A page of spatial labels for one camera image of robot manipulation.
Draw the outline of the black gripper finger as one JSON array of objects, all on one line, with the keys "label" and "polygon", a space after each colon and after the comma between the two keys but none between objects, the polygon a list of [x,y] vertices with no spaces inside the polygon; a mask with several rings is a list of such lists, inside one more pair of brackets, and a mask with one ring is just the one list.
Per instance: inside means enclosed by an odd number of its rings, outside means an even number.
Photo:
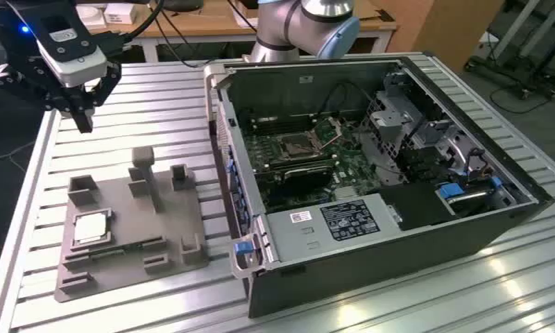
[{"label": "black gripper finger", "polygon": [[17,72],[8,63],[0,65],[0,88],[42,111],[60,111],[63,116],[73,119],[81,133],[92,132],[89,110],[93,109],[93,104],[83,88],[65,88],[59,85],[42,87]]},{"label": "black gripper finger", "polygon": [[108,62],[107,73],[99,79],[97,84],[89,90],[89,96],[92,98],[92,105],[101,106],[111,95],[120,79],[121,79],[121,65],[117,62]]}]

